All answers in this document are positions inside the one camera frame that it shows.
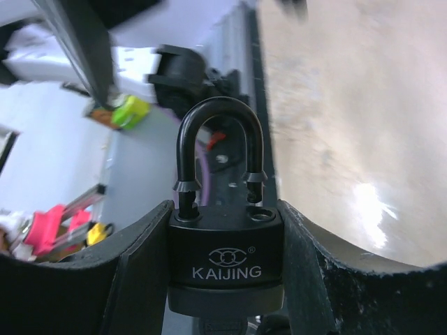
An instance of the eye logo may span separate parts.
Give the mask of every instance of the eye logo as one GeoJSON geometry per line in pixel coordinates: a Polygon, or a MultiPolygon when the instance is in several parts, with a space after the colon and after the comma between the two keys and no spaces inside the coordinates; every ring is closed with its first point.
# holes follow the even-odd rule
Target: eye logo
{"type": "Polygon", "coordinates": [[[236,267],[247,259],[247,253],[236,248],[220,248],[209,254],[211,263],[219,267],[236,267]]]}

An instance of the padlock body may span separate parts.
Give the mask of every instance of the padlock body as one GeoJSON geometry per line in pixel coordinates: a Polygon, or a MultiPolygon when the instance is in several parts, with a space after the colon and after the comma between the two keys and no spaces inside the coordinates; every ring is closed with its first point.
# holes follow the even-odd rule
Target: padlock body
{"type": "Polygon", "coordinates": [[[191,316],[250,316],[281,308],[284,224],[274,208],[200,208],[170,219],[170,307],[191,316]]]}

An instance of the black padlock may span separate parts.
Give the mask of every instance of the black padlock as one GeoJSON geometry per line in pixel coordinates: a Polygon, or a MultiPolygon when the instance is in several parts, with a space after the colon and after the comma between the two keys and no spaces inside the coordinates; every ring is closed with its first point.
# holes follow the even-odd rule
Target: black padlock
{"type": "Polygon", "coordinates": [[[256,114],[239,100],[210,98],[185,116],[177,138],[179,209],[170,218],[169,307],[202,318],[271,313],[282,307],[284,224],[275,208],[259,207],[263,196],[263,134],[256,114]],[[194,202],[195,147],[199,128],[212,117],[236,119],[245,133],[247,201],[201,207],[194,202]]]}

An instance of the tiled floor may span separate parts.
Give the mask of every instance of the tiled floor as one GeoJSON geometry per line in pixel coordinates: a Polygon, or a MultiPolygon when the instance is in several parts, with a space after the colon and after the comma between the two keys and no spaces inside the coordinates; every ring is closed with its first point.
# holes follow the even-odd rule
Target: tiled floor
{"type": "Polygon", "coordinates": [[[281,197],[369,251],[447,260],[447,2],[262,1],[281,197]]]}

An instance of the brand logo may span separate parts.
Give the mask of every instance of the brand logo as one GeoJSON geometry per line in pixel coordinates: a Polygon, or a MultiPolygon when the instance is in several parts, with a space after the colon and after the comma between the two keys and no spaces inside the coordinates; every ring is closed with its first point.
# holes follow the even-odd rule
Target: brand logo
{"type": "MultiPolygon", "coordinates": [[[[256,249],[252,246],[248,253],[254,253],[256,249]]],[[[247,260],[247,252],[238,248],[219,248],[208,254],[208,260],[218,266],[212,267],[193,267],[193,278],[204,280],[239,280],[258,278],[261,274],[261,267],[240,267],[247,260]]]]}
{"type": "Polygon", "coordinates": [[[220,248],[209,255],[210,262],[218,267],[236,267],[247,260],[247,253],[236,248],[220,248]]]}

